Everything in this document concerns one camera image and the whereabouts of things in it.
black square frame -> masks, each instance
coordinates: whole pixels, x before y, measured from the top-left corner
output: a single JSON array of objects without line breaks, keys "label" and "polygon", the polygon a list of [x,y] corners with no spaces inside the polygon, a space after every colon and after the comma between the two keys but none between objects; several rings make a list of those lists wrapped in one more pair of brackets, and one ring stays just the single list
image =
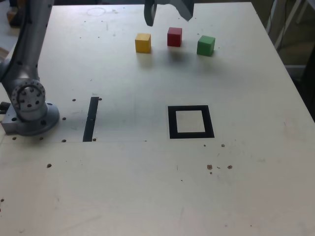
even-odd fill
[{"label": "black square frame", "polygon": [[[179,133],[177,130],[177,111],[201,111],[205,132],[195,133]],[[168,106],[168,123],[169,123],[169,138],[170,139],[204,139],[214,138],[209,107],[207,105],[196,106]]]}]

wooden block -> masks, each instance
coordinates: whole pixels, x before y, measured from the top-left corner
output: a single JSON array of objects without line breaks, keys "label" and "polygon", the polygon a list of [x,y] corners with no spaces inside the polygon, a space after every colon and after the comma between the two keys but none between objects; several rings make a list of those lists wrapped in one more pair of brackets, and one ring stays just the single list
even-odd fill
[{"label": "wooden block", "polygon": [[151,35],[149,33],[139,33],[135,39],[136,52],[150,53],[151,52]]},{"label": "wooden block", "polygon": [[8,56],[8,54],[9,54],[9,51],[0,47],[0,61],[4,61],[6,57]]},{"label": "wooden block", "polygon": [[6,13],[6,17],[8,19],[8,22],[10,23],[15,15],[18,13],[18,8],[17,7],[10,7],[8,12]]},{"label": "wooden block", "polygon": [[167,45],[171,47],[180,47],[182,44],[182,28],[170,27],[167,33]]},{"label": "wooden block", "polygon": [[197,45],[197,54],[210,57],[215,48],[216,39],[208,36],[201,36]]}]

table surface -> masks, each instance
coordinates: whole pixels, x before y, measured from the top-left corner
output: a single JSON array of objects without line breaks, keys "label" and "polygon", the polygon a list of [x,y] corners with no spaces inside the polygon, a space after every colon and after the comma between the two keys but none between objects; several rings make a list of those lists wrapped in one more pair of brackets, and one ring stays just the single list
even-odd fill
[{"label": "table surface", "polygon": [[[141,5],[54,6],[38,69],[66,120],[0,130],[0,235],[315,234],[315,125],[251,3],[196,4],[189,23],[158,6],[152,28]],[[91,96],[97,141],[83,143]],[[215,138],[170,140],[170,105],[208,105]]]}]

table leg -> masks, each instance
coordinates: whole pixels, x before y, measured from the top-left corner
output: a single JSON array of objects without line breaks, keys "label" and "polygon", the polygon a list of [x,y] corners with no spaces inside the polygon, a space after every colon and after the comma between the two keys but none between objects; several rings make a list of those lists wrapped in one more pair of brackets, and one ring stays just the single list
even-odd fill
[{"label": "table leg", "polygon": [[296,0],[291,12],[290,12],[290,15],[289,17],[287,18],[286,22],[285,22],[285,27],[282,28],[280,34],[279,34],[279,37],[275,43],[275,48],[278,49],[279,46],[280,46],[280,43],[281,43],[281,39],[282,39],[282,36],[285,34],[287,28],[289,27],[292,19],[293,19],[293,16],[295,15],[296,11],[297,11],[297,8],[299,7],[299,5],[301,4],[301,1],[302,0]]},{"label": "table leg", "polygon": [[299,16],[298,16],[298,18],[296,20],[297,24],[299,24],[301,22],[301,19],[302,19],[303,15],[304,15],[304,12],[305,12],[306,7],[308,6],[308,4],[309,4],[309,2],[307,0],[305,0],[304,4],[302,6],[301,12],[300,12],[300,14],[299,14]]}]

